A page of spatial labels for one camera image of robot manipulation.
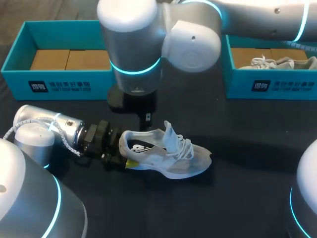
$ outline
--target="shoe sole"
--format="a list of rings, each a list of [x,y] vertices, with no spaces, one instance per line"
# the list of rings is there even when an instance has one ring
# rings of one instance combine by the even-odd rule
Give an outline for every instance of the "shoe sole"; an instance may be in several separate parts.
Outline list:
[[[171,172],[167,172],[166,170],[154,167],[153,165],[147,165],[147,164],[139,164],[136,167],[132,167],[129,168],[130,170],[155,170],[160,172],[161,174],[163,174],[165,177],[167,177],[168,179],[186,179],[186,178],[190,178],[196,175],[201,174],[202,172],[204,172],[206,169],[202,170],[202,171],[198,171],[192,174],[174,174]]]

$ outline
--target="shoelace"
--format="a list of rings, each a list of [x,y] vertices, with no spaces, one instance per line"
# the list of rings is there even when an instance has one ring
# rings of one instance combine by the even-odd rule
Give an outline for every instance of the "shoelace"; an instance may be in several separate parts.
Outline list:
[[[194,148],[193,144],[189,139],[184,139],[182,135],[177,135],[176,141],[176,152],[169,153],[168,156],[175,156],[177,160],[191,160],[194,157]]]
[[[262,55],[262,58],[253,58],[251,60],[251,65],[261,69],[276,68],[276,61],[273,59],[265,59]]]

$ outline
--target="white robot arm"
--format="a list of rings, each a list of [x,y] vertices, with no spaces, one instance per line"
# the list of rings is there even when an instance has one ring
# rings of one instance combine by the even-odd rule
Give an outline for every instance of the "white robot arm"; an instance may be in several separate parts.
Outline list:
[[[158,88],[161,57],[186,72],[213,66],[222,34],[317,39],[317,1],[310,0],[100,0],[97,14],[118,86],[136,96]]]

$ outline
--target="blue box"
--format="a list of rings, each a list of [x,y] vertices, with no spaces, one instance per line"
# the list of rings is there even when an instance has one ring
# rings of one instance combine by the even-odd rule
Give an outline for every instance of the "blue box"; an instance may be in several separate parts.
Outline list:
[[[303,44],[317,46],[317,43]],[[236,69],[231,47],[289,48],[278,41],[222,36],[222,70],[228,99],[317,100],[317,70]],[[310,58],[316,52],[306,52],[306,55]]]
[[[107,98],[112,69],[30,71],[37,50],[106,50],[99,21],[24,22],[1,73],[16,100]]]

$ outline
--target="cyan led light ring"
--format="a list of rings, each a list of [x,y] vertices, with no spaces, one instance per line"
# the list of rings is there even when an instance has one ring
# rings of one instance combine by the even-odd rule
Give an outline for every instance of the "cyan led light ring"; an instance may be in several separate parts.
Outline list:
[[[293,187],[291,188],[291,193],[290,193],[290,195],[289,195],[289,204],[290,204],[290,206],[291,206],[291,211],[292,211],[294,220],[295,220],[296,224],[298,225],[298,227],[302,230],[302,232],[307,236],[307,238],[312,238],[312,237],[310,237],[310,236],[307,234],[307,232],[306,232],[306,231],[303,229],[303,227],[299,224],[299,222],[297,221],[297,218],[296,218],[296,216],[295,216],[295,214],[294,214],[293,206],[292,206],[292,190],[293,190]]]
[[[59,187],[59,184],[58,184],[58,181],[57,179],[53,176],[55,182],[56,182],[56,185],[57,185],[57,191],[58,191],[58,200],[57,200],[57,206],[56,206],[56,210],[55,210],[55,213],[54,213],[54,216],[53,216],[53,219],[48,227],[48,229],[46,230],[46,232],[44,233],[44,235],[42,235],[41,238],[46,238],[48,237],[48,235],[50,234],[56,220],[57,220],[57,217],[58,217],[58,214],[59,214],[59,210],[60,210],[60,203],[61,203],[61,192],[60,192],[60,187]]]
[[[299,28],[299,32],[298,32],[297,37],[295,38],[294,42],[298,41],[304,32],[305,25],[307,22],[307,17],[308,17],[309,5],[310,5],[310,0],[306,0],[305,5],[304,5],[304,12],[303,12],[303,17],[302,17],[301,27]]]
[[[127,75],[139,75],[139,74],[149,72],[150,70],[155,68],[158,65],[159,61],[160,61],[160,58],[151,67],[148,67],[147,69],[144,69],[141,71],[125,71],[125,70],[122,70],[122,69],[118,68],[117,66],[115,66],[111,61],[110,61],[110,63],[111,63],[111,66],[120,73],[127,74]]]
[[[183,3],[190,3],[190,2],[201,2],[201,3],[208,4],[209,6],[212,6],[219,13],[220,18],[222,19],[222,14],[221,14],[220,9],[215,4],[213,4],[212,2],[210,2],[208,0],[185,0],[185,1],[181,2],[181,3],[183,4]]]
[[[59,115],[60,115],[60,113],[57,113],[57,114],[53,117],[53,120],[56,120]],[[50,126],[49,126],[49,130],[52,129],[53,124],[54,124],[54,122],[52,121],[51,124],[50,124]]]

